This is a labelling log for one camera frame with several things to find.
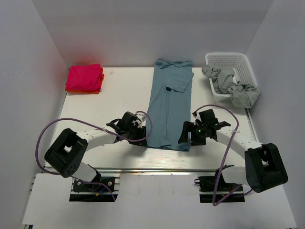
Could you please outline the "blue-grey t-shirt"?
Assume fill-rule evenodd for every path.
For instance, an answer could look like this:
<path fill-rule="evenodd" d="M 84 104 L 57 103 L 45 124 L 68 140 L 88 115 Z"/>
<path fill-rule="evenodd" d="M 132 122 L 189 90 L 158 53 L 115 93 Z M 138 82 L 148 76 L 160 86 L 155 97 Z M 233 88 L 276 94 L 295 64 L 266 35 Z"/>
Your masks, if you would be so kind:
<path fill-rule="evenodd" d="M 183 123 L 191 119 L 191 95 L 193 62 L 169 62 L 157 60 L 154 65 L 148 115 L 152 125 L 147 123 L 147 145 L 189 151 L 190 140 L 178 143 Z"/>

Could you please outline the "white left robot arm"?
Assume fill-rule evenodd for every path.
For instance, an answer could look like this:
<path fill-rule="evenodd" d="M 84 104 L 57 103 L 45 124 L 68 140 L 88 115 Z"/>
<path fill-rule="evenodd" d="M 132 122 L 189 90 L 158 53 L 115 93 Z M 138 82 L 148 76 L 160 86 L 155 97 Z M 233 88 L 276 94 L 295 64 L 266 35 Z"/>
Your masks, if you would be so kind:
<path fill-rule="evenodd" d="M 143 111 L 126 112 L 122 118 L 114 119 L 105 127 L 88 124 L 89 131 L 75 132 L 64 129 L 46 152 L 44 159 L 63 178 L 72 177 L 84 183 L 89 190 L 96 190 L 101 184 L 100 173 L 84 163 L 84 154 L 94 148 L 116 144 L 123 140 L 129 144 L 146 146 L 152 130 L 147 130 L 145 122 L 152 123 Z"/>

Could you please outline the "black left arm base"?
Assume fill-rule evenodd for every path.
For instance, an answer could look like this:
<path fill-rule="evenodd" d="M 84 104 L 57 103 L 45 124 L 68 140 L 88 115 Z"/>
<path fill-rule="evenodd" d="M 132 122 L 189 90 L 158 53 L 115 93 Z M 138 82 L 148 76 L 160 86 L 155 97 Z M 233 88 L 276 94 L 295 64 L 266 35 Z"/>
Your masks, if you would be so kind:
<path fill-rule="evenodd" d="M 99 183 L 101 185 L 83 184 L 78 179 L 73 178 L 70 202 L 115 202 L 119 194 L 119 175 L 102 175 Z"/>

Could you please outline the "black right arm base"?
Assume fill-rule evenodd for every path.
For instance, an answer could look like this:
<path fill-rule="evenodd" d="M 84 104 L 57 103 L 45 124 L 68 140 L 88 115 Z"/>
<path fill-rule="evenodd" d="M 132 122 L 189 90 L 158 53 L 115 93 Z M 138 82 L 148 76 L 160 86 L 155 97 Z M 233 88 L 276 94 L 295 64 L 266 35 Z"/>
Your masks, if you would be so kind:
<path fill-rule="evenodd" d="M 216 176 L 200 176 L 194 180 L 194 183 L 199 186 L 199 197 L 201 203 L 212 203 L 215 182 L 216 182 Z M 236 187 L 238 187 L 237 184 L 225 183 L 224 179 L 221 177 L 217 187 L 215 202 L 221 200 Z M 244 193 L 243 187 L 239 187 L 232 195 L 226 198 L 223 202 L 224 203 L 245 202 L 243 193 Z"/>

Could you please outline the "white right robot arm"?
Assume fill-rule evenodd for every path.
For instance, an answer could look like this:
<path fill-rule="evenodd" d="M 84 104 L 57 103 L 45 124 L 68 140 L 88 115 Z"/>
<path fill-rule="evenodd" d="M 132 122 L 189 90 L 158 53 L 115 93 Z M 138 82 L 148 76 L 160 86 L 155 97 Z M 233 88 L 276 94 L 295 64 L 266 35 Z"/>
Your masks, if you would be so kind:
<path fill-rule="evenodd" d="M 288 182 L 288 174 L 278 147 L 273 143 L 262 144 L 234 129 L 228 122 L 220 122 L 212 109 L 200 112 L 194 122 L 185 121 L 179 143 L 190 141 L 192 146 L 204 146 L 210 138 L 240 155 L 244 167 L 221 163 L 215 172 L 214 184 L 227 190 L 232 184 L 248 185 L 261 193 Z"/>

